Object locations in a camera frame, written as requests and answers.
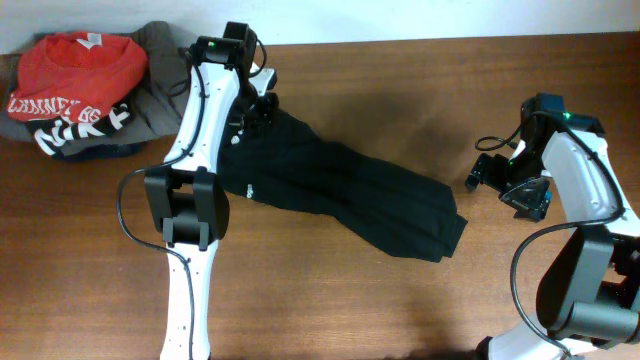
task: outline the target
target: black pants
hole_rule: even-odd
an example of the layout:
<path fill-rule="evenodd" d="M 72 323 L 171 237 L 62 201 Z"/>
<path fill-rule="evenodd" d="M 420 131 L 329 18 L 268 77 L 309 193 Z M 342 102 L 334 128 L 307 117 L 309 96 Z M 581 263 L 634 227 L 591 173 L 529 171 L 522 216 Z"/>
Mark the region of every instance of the black pants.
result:
<path fill-rule="evenodd" d="M 325 142 L 278 112 L 272 123 L 223 136 L 225 190 L 281 209 L 325 214 L 385 253 L 438 262 L 451 257 L 467 221 L 451 188 L 397 165 Z"/>

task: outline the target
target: folded garment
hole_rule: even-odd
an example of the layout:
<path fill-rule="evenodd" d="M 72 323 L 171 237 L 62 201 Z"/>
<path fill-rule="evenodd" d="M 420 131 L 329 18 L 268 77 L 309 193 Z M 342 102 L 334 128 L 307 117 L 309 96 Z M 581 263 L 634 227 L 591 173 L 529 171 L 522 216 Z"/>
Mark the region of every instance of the folded garment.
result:
<path fill-rule="evenodd" d="M 233 136 L 240 141 L 232 144 Z M 228 128 L 222 144 L 217 169 L 226 191 L 281 209 L 331 215 L 392 256 L 433 262 L 451 257 L 467 223 L 449 186 L 322 141 L 282 111 L 270 124 L 241 135 Z"/>
<path fill-rule="evenodd" d="M 120 145 L 137 144 L 178 132 L 182 113 L 188 100 L 188 92 L 170 98 L 169 88 L 186 78 L 185 61 L 180 57 L 173 42 L 169 25 L 165 22 L 151 22 L 131 34 L 121 34 L 131 38 L 147 54 L 148 70 L 142 81 L 126 97 L 131 122 L 111 136 L 89 137 L 68 141 L 59 149 L 61 156 L 77 155 L 80 152 L 101 146 L 108 149 L 107 156 L 117 156 Z M 26 124 L 15 121 L 7 113 L 9 94 L 17 88 L 17 61 L 9 64 L 7 89 L 2 99 L 0 112 L 0 136 L 12 140 L 34 142 Z M 99 157 L 95 149 L 91 157 Z"/>

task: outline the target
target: wooden table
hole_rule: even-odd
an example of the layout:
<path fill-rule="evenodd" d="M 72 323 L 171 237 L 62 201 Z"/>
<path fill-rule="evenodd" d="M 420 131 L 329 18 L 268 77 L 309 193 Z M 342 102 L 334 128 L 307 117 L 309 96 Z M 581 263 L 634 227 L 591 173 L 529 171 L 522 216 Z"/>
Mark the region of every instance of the wooden table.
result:
<path fill-rule="evenodd" d="M 540 224 L 464 180 L 482 135 L 510 134 L 523 100 L 565 97 L 600 117 L 609 154 L 640 210 L 640 36 L 577 35 L 269 47 L 282 107 L 325 139 L 451 185 L 469 220 L 453 259 L 384 255 L 333 218 L 230 196 L 214 264 L 209 335 L 219 359 L 381 359 L 470 349 L 519 321 L 508 269 L 528 234 L 564 220 L 557 194 Z M 115 189 L 160 161 L 171 139 L 127 159 L 65 164 L 0 141 L 0 358 L 155 359 L 164 340 L 165 256 L 118 226 Z M 160 241 L 141 182 L 126 217 Z M 567 239 L 540 239 L 520 271 L 524 305 Z M 630 359 L 622 345 L 590 359 Z"/>

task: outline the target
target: pile of clothes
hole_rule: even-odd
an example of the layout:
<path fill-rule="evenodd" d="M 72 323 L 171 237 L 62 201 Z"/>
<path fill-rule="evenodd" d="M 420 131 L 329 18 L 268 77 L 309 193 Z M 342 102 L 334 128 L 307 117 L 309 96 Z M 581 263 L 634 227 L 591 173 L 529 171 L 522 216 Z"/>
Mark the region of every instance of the pile of clothes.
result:
<path fill-rule="evenodd" d="M 168 94 L 187 74 L 164 22 L 119 36 L 49 35 L 11 69 L 0 136 L 67 161 L 127 156 L 176 134 L 189 95 Z M 226 191 L 333 216 L 392 256 L 453 255 L 467 221 L 449 186 L 324 141 L 281 110 L 235 135 L 225 131 L 218 158 Z"/>
<path fill-rule="evenodd" d="M 0 136 L 67 161 L 130 155 L 178 132 L 188 93 L 167 92 L 184 69 L 165 22 L 44 36 L 10 61 Z"/>

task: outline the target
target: white lettering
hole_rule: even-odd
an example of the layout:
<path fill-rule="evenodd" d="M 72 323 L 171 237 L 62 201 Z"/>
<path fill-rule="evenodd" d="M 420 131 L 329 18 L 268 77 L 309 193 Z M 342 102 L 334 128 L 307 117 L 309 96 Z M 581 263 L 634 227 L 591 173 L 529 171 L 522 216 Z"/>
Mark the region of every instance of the white lettering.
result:
<path fill-rule="evenodd" d="M 40 114 L 38 112 L 38 107 L 36 106 L 35 101 L 29 100 L 29 105 L 31 105 L 31 108 L 29 109 L 29 114 Z"/>
<path fill-rule="evenodd" d="M 81 138 L 88 138 L 89 135 L 104 136 L 103 133 L 98 131 L 91 124 L 78 124 L 78 134 Z"/>
<path fill-rule="evenodd" d="M 47 110 L 48 114 L 55 114 L 58 111 L 56 111 L 56 98 L 51 98 L 51 100 L 49 99 L 44 99 L 44 108 L 45 110 Z"/>
<path fill-rule="evenodd" d="M 38 111 L 40 111 L 40 114 L 44 114 L 44 109 L 42 108 L 42 99 L 38 99 Z"/>
<path fill-rule="evenodd" d="M 67 107 L 68 103 L 69 103 L 69 100 L 59 97 L 58 98 L 58 111 L 62 111 L 62 109 Z"/>
<path fill-rule="evenodd" d="M 60 125 L 62 125 L 62 122 L 60 122 L 60 124 L 58 125 L 56 123 L 56 127 L 54 127 L 53 129 L 51 129 L 51 135 L 53 135 L 53 145 L 60 147 L 62 145 L 64 145 L 64 143 L 66 142 L 66 140 L 61 139 L 60 136 L 58 136 L 58 133 L 60 132 Z"/>
<path fill-rule="evenodd" d="M 71 132 L 71 127 L 67 127 L 62 131 L 62 137 L 66 140 L 73 140 L 73 133 Z"/>
<path fill-rule="evenodd" d="M 60 117 L 62 118 L 62 120 L 71 123 L 71 120 L 69 120 L 69 116 L 71 115 L 71 109 L 70 108 L 66 108 L 64 110 L 64 112 L 62 114 L 60 114 Z"/>
<path fill-rule="evenodd" d="M 36 142 L 38 143 L 42 151 L 47 153 L 47 155 L 51 156 L 56 153 L 55 151 L 51 150 L 51 148 L 49 147 L 49 145 L 47 145 L 47 143 L 44 142 L 45 140 L 53 141 L 53 138 L 45 134 L 44 131 L 42 131 L 42 129 L 38 129 L 35 132 L 35 134 L 33 134 L 33 137 L 34 139 L 36 139 Z"/>
<path fill-rule="evenodd" d="M 26 113 L 27 111 L 29 111 L 29 102 L 27 100 L 20 100 L 20 109 L 18 109 L 18 112 Z"/>
<path fill-rule="evenodd" d="M 7 108 L 7 112 L 16 112 L 16 110 L 18 110 L 18 108 L 14 108 L 13 104 L 16 103 L 16 98 L 13 97 L 13 94 L 11 94 L 11 102 L 9 103 L 9 107 Z"/>
<path fill-rule="evenodd" d="M 78 120 L 85 123 L 94 123 L 100 120 L 100 110 L 87 106 L 78 116 Z"/>

